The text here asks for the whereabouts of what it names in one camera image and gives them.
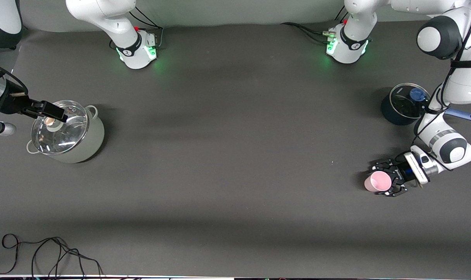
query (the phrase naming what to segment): white pot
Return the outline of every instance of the white pot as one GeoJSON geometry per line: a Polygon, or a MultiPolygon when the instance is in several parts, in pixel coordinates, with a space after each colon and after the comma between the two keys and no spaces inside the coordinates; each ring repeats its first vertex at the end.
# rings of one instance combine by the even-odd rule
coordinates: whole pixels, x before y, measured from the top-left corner
{"type": "MultiPolygon", "coordinates": [[[[66,145],[66,144],[71,144],[72,147],[69,149],[62,151],[62,152],[49,152],[45,151],[42,146],[40,146],[40,149],[36,148],[33,144],[33,135],[34,135],[34,130],[37,128],[35,127],[35,124],[37,121],[35,121],[34,126],[33,126],[33,131],[32,131],[32,140],[30,140],[26,144],[26,150],[30,154],[45,154],[46,156],[50,156],[51,158],[54,158],[58,161],[61,161],[62,163],[79,163],[81,161],[84,161],[88,158],[90,158],[93,154],[97,152],[99,147],[101,146],[103,139],[104,139],[104,126],[103,122],[101,119],[98,117],[98,110],[95,106],[89,105],[85,107],[85,112],[87,114],[87,128],[86,130],[79,135],[79,139],[71,142],[71,143],[60,143],[60,144],[54,144],[53,145],[66,145]]],[[[61,127],[63,126],[63,123],[55,123],[52,130],[48,129],[45,127],[44,129],[47,129],[49,132],[54,132],[58,131],[61,127]]]]}

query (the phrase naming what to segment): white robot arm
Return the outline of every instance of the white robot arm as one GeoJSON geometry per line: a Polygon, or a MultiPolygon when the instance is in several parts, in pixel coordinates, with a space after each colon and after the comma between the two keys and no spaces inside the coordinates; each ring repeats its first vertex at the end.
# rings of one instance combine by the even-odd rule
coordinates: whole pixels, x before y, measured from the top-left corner
{"type": "Polygon", "coordinates": [[[135,0],[66,0],[72,16],[104,30],[125,65],[140,69],[156,59],[157,49],[154,34],[136,30],[124,16],[135,6],[135,0]]]}
{"type": "Polygon", "coordinates": [[[471,103],[471,0],[345,0],[344,5],[351,15],[345,24],[329,30],[336,35],[326,50],[338,62],[354,63],[365,53],[367,38],[377,23],[375,11],[384,5],[396,11],[434,16],[419,29],[417,46],[428,55],[452,59],[445,81],[434,91],[414,129],[416,138],[430,152],[412,144],[403,155],[403,163],[379,161],[372,170],[392,174],[393,185],[401,186],[414,179],[428,183],[433,174],[469,163],[471,145],[445,122],[443,113],[451,103],[471,103]]]}

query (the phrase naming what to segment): pot handle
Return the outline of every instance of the pot handle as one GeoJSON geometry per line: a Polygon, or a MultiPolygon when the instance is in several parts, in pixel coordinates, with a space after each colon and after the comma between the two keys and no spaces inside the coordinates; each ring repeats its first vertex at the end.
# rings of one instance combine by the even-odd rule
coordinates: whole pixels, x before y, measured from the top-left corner
{"type": "Polygon", "coordinates": [[[97,119],[97,115],[99,114],[99,111],[97,111],[97,108],[94,106],[94,105],[89,105],[87,107],[85,107],[85,109],[90,109],[90,108],[93,108],[94,111],[96,112],[93,116],[92,116],[92,119],[97,119]]]}
{"type": "Polygon", "coordinates": [[[35,146],[33,145],[33,142],[32,142],[31,140],[28,141],[28,143],[26,143],[26,151],[27,151],[29,154],[38,154],[38,153],[40,152],[39,150],[37,150],[37,151],[30,151],[30,145],[31,145],[32,147],[35,147],[35,146]]]}

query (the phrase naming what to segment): table surface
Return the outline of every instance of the table surface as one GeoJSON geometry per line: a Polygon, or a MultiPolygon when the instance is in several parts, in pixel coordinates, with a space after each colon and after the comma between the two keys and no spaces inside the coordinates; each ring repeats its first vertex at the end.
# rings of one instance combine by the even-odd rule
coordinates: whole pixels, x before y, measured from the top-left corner
{"type": "MultiPolygon", "coordinates": [[[[291,26],[168,28],[141,70],[104,32],[32,32],[14,69],[30,96],[97,106],[106,138],[59,163],[25,151],[31,119],[2,116],[18,132],[0,137],[0,242],[57,235],[115,275],[471,279],[471,163],[398,198],[362,186],[369,162],[413,138],[381,99],[447,73],[417,49],[420,25],[379,23],[353,65],[291,26]]],[[[471,143],[471,122],[447,121],[471,143]]],[[[38,272],[56,255],[43,249],[38,272]]],[[[0,271],[13,257],[0,244],[0,271]]]]}

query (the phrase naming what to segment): blue handle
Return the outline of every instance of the blue handle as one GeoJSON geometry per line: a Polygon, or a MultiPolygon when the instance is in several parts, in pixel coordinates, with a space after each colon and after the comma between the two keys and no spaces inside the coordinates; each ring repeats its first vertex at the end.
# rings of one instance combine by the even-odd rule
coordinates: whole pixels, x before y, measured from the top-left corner
{"type": "Polygon", "coordinates": [[[449,108],[448,110],[445,111],[445,114],[451,115],[454,117],[460,117],[461,119],[468,119],[469,121],[471,121],[471,113],[462,112],[460,110],[449,108]]]}

